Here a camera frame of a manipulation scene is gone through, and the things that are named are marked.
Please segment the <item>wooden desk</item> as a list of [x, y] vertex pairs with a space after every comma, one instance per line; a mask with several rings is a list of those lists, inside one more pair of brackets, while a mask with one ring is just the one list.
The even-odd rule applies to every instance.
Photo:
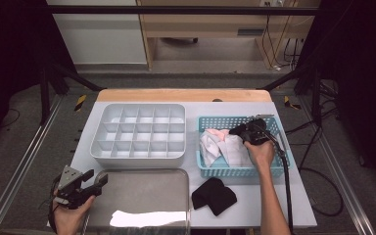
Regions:
[[[260, 7], [260, 0], [135, 0], [138, 6]], [[320, 5], [321, 0], [296, 0], [295, 8]], [[313, 16], [141, 15], [147, 63], [153, 64], [156, 43], [172, 38], [253, 38], [267, 68], [279, 68], [287, 39], [305, 39]]]

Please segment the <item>white divided storage box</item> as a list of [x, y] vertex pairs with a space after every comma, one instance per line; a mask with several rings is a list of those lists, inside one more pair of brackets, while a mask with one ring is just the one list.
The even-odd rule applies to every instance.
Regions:
[[178, 167], [186, 149], [186, 114], [180, 104], [108, 105], [90, 154], [111, 168]]

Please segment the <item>aluminium frame rail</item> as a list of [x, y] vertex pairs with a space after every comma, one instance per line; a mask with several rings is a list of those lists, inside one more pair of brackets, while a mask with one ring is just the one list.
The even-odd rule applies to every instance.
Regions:
[[43, 124], [40, 124], [37, 128], [32, 140], [30, 141], [27, 149], [25, 150], [20, 163], [17, 165], [15, 172], [9, 180], [4, 192], [0, 196], [0, 225], [5, 217], [9, 207], [14, 201], [24, 178], [34, 161], [45, 137], [59, 112], [60, 106], [64, 101], [64, 96], [56, 95], [51, 104], [50, 113]]
[[322, 124], [315, 136], [320, 156], [325, 162], [332, 181], [343, 199], [343, 205], [349, 213], [359, 235], [375, 235], [373, 226], [359, 200], [350, 177], [352, 169], [358, 166], [356, 149], [353, 147], [342, 122], [336, 118], [338, 109], [328, 101], [321, 107]]

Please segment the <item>black curtain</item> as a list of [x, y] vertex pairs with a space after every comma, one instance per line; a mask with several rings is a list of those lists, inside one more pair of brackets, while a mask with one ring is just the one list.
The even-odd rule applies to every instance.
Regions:
[[376, 169], [376, 0], [320, 0], [301, 55], [309, 70], [295, 91], [315, 81], [338, 84], [338, 107], [356, 147]]
[[41, 59], [74, 71], [47, 0], [0, 0], [0, 126], [11, 97], [39, 83]]

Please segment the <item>black metal stand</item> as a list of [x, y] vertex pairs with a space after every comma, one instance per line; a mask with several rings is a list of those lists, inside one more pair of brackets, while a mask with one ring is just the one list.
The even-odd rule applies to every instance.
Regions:
[[70, 88], [65, 81], [66, 77], [71, 78], [72, 80], [80, 83], [81, 85], [89, 88], [92, 91], [104, 90], [104, 87], [98, 86], [90, 82], [89, 80], [80, 76], [76, 71], [69, 70], [58, 64], [50, 64], [44, 66], [39, 72], [41, 96], [41, 125], [43, 125], [49, 119], [50, 116], [49, 86], [52, 86], [57, 94], [67, 94]]
[[279, 85], [296, 78], [298, 80], [294, 91], [296, 95], [306, 94], [311, 89], [311, 117], [317, 126], [321, 126], [321, 106], [320, 106], [320, 72], [316, 66], [306, 64], [299, 66], [293, 71], [283, 75], [279, 79], [263, 86], [261, 90], [271, 91]]

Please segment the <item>blue perforated plastic basket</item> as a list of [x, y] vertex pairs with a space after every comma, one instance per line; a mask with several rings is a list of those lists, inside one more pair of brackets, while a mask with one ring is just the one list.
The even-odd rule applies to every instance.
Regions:
[[[279, 177], [284, 173], [282, 159], [288, 168], [294, 166], [293, 154], [287, 143], [287, 138], [281, 125], [281, 121], [275, 115], [258, 115], [254, 117], [199, 117], [197, 119], [199, 137], [206, 129], [232, 129], [240, 124], [245, 124], [253, 118], [262, 118], [266, 122], [266, 129], [271, 133], [272, 140], [275, 144], [276, 154], [270, 166], [271, 173], [274, 177]], [[219, 157], [211, 166], [206, 166], [200, 147], [197, 151], [197, 165], [203, 177], [253, 177], [258, 176], [254, 164], [247, 167], [231, 167], [224, 157]]]

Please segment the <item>yellow black striped tape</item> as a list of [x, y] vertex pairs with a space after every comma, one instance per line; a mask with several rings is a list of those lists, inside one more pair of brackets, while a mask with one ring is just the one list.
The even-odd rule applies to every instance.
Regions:
[[80, 109], [81, 109], [81, 107], [82, 107], [82, 105], [83, 105], [85, 99], [86, 99], [86, 95], [81, 95], [81, 96], [79, 96], [79, 98], [78, 98], [78, 100], [77, 100], [77, 102], [76, 102], [76, 105], [75, 105], [75, 107], [74, 107], [74, 111], [75, 111], [75, 112], [80, 111]]
[[287, 108], [292, 108], [295, 110], [300, 110], [302, 107], [297, 104], [292, 104], [288, 96], [284, 96], [284, 105]]

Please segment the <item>white cabinet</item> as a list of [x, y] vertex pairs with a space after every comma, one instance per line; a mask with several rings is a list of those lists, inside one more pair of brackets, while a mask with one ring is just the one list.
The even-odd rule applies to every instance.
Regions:
[[76, 65], [146, 64], [138, 15], [54, 14]]

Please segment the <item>person's left hand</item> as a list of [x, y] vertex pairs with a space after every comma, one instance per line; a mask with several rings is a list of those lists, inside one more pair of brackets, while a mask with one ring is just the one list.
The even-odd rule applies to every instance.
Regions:
[[53, 202], [53, 215], [57, 235], [76, 235], [81, 221], [90, 210], [95, 196], [90, 196], [88, 200], [75, 210], [61, 207], [56, 201]]

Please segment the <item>pale grey table mat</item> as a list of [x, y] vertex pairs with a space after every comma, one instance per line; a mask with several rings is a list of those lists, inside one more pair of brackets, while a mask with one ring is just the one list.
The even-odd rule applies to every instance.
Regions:
[[[102, 112], [110, 104], [97, 102], [85, 123], [84, 129], [78, 141], [71, 165], [81, 171], [94, 169], [100, 172], [104, 169], [90, 155], [90, 141], [96, 131], [96, 123], [101, 120]], [[200, 186], [203, 177], [194, 159], [199, 146], [199, 133], [197, 131], [199, 117], [212, 115], [229, 117], [272, 115], [278, 116], [275, 105], [272, 102], [184, 102], [182, 104], [187, 112], [187, 141], [188, 147], [181, 168], [188, 173], [189, 188], [191, 190]], [[224, 183], [233, 189], [239, 202], [219, 216], [214, 216], [207, 209], [198, 209], [191, 212], [191, 225], [195, 228], [233, 227], [248, 228], [259, 226], [260, 202], [258, 180], [252, 178], [229, 179]], [[315, 227], [317, 221], [309, 204], [306, 189], [298, 170], [290, 170], [291, 198], [293, 211], [293, 224], [296, 228]]]

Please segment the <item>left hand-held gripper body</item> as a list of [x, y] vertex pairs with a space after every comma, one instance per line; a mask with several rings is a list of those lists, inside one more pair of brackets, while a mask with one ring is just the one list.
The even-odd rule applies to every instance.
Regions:
[[83, 205], [90, 196], [90, 187], [83, 189], [81, 171], [66, 165], [61, 173], [57, 186], [55, 200], [69, 210], [75, 210]]

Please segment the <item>black horizontal frame bar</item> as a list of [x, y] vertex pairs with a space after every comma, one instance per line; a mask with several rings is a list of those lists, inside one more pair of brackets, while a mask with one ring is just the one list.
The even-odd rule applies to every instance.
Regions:
[[128, 15], [271, 15], [316, 16], [318, 8], [210, 7], [210, 6], [70, 6], [50, 5], [52, 14], [128, 14]]

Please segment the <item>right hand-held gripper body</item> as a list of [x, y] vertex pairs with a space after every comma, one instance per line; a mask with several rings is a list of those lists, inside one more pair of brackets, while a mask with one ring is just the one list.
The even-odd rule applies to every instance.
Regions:
[[266, 129], [266, 122], [262, 118], [253, 118], [244, 124], [240, 137], [252, 145], [261, 145], [272, 140], [271, 133]]

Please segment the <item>translucent grey box lid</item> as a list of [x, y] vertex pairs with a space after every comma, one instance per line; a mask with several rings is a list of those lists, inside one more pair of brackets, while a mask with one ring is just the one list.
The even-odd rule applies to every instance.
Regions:
[[182, 169], [103, 170], [102, 189], [80, 235], [190, 235], [190, 196]]

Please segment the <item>white power strip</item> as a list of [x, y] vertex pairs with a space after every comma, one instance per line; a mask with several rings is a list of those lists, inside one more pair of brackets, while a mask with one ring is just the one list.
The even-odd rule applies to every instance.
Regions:
[[294, 7], [296, 0], [260, 0], [259, 5], [261, 7]]

